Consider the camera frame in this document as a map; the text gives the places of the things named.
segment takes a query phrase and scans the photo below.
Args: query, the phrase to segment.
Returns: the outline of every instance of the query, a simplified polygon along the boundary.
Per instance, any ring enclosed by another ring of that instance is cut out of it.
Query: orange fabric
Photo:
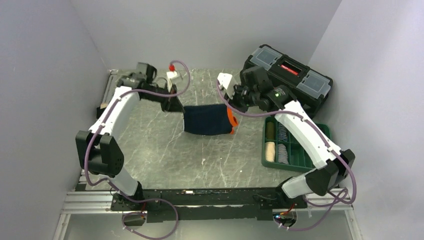
[[[226,108],[226,113],[228,115],[228,120],[231,126],[236,127],[239,125],[239,122],[237,121],[237,118],[233,116],[233,112],[228,107]]]

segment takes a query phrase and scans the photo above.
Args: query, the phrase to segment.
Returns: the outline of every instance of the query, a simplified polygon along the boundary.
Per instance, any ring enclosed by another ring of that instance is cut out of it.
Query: dark blue cloth
[[[225,104],[185,106],[184,131],[196,135],[233,133],[237,120]]]

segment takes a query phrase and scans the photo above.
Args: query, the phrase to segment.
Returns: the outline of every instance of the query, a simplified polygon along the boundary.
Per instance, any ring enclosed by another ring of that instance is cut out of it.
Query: white wall
[[[341,0],[71,0],[108,67],[241,68],[270,44],[307,63]]]
[[[68,0],[0,3],[0,239],[52,239],[107,69]]]
[[[423,39],[420,0],[343,0],[309,63],[334,79],[317,119],[356,154],[364,239],[423,238]]]

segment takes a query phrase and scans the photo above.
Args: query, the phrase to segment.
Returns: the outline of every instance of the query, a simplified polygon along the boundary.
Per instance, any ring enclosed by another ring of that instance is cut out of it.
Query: green plastic bin
[[[277,141],[265,138],[265,128],[267,122],[275,123],[275,137],[278,136],[277,120],[269,116],[265,119],[262,130],[262,165],[267,168],[283,169],[293,172],[306,173],[314,168],[312,160],[296,138],[287,130],[288,141]],[[331,140],[330,128],[325,124],[316,123],[316,126]],[[274,142],[276,144],[275,162],[265,160],[265,143]],[[288,164],[278,162],[278,144],[284,144],[288,154]]]

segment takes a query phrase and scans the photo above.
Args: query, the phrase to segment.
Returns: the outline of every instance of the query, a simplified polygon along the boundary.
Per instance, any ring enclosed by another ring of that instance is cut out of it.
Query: marble tabletop
[[[240,69],[192,69],[192,83],[179,97],[181,103],[184,106],[220,103],[215,81],[221,72],[240,80]],[[159,70],[157,75],[165,76],[166,70]],[[182,90],[186,82],[175,84]],[[261,111],[251,107],[248,112]],[[132,110],[128,125],[117,141],[125,156],[124,167],[146,189],[275,187],[300,174],[262,166],[264,118],[235,116],[239,126],[234,134],[193,135],[183,131],[182,113],[162,112],[159,103],[142,100]],[[87,187],[109,188],[102,183]]]

